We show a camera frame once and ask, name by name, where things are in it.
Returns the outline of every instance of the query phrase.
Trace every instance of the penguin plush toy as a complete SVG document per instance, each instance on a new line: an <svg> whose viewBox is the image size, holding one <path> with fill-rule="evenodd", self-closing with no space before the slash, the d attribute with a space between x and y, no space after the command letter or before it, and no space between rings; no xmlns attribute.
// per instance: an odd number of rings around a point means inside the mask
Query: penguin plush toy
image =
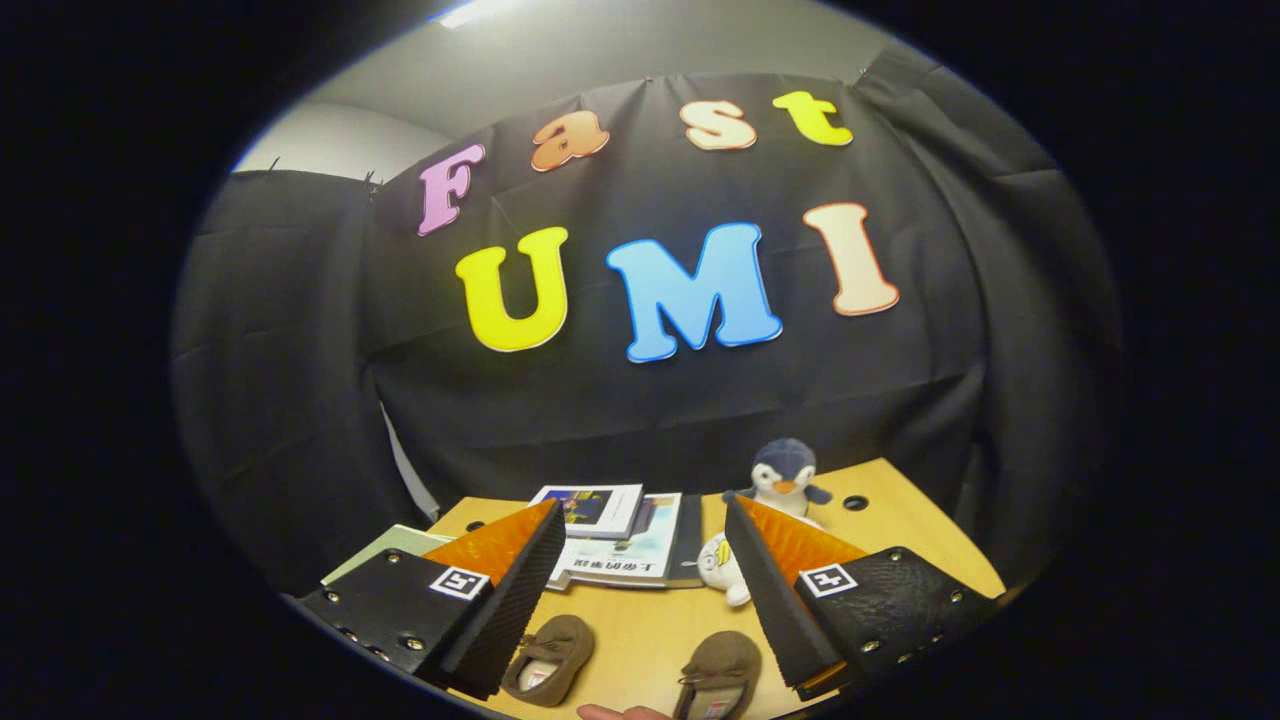
<svg viewBox="0 0 1280 720"><path fill-rule="evenodd" d="M805 519L809 503L831 502L829 492L809 484L817 470L818 460L808 445L795 438L776 439L755 454L751 465L751 489L736 492L817 525L813 520ZM724 501L728 502L733 495L735 491L726 491Z"/></svg>

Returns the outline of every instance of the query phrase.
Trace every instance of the letter i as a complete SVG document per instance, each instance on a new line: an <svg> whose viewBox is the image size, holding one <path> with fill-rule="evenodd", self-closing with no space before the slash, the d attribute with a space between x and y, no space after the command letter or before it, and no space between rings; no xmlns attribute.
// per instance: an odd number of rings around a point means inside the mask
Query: letter i
<svg viewBox="0 0 1280 720"><path fill-rule="evenodd" d="M868 315L897 304L897 287L881 274L863 220L867 208L856 202L822 205L804 214L804 224L818 231L836 266L840 292L832 305L841 315Z"/></svg>

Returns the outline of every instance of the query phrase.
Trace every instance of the green book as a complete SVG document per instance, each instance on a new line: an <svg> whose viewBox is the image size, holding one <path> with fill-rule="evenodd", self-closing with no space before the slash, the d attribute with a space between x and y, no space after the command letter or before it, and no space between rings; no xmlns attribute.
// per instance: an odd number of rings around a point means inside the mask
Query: green book
<svg viewBox="0 0 1280 720"><path fill-rule="evenodd" d="M392 547L413 555L422 555L424 552L430 552L452 539L454 538L433 536L431 533L424 533L422 530L415 530L413 528L407 528L404 525L392 525L390 529L379 536L378 539L365 546L365 548L356 555L352 555L351 560L347 560L339 565L337 570L329 573L325 579L320 580L320 583L328 585L329 583L358 568L364 561Z"/></svg>

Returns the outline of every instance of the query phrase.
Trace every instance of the white wall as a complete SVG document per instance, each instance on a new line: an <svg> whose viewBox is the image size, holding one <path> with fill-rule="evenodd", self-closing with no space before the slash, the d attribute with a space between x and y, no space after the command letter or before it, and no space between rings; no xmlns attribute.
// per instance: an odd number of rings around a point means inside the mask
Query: white wall
<svg viewBox="0 0 1280 720"><path fill-rule="evenodd" d="M307 170L329 176L388 181L452 142L424 127L381 113L302 102L276 120L241 159L236 170Z"/></svg>

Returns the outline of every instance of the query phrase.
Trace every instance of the pink letter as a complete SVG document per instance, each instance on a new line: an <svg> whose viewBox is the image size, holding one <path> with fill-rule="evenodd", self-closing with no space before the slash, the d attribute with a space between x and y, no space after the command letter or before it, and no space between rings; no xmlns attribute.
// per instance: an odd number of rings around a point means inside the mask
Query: pink letter
<svg viewBox="0 0 1280 720"><path fill-rule="evenodd" d="M422 224L417 234L426 236L458 219L461 210L449 205L449 193L462 199L471 187L471 168L466 163L484 160L484 145L472 145L462 152L422 170Z"/></svg>
<svg viewBox="0 0 1280 720"><path fill-rule="evenodd" d="M818 231L836 265L840 292L832 305L841 315L867 315L897 302L897 288L884 281L867 237L867 208L856 202L822 205L804 214L804 224Z"/></svg>

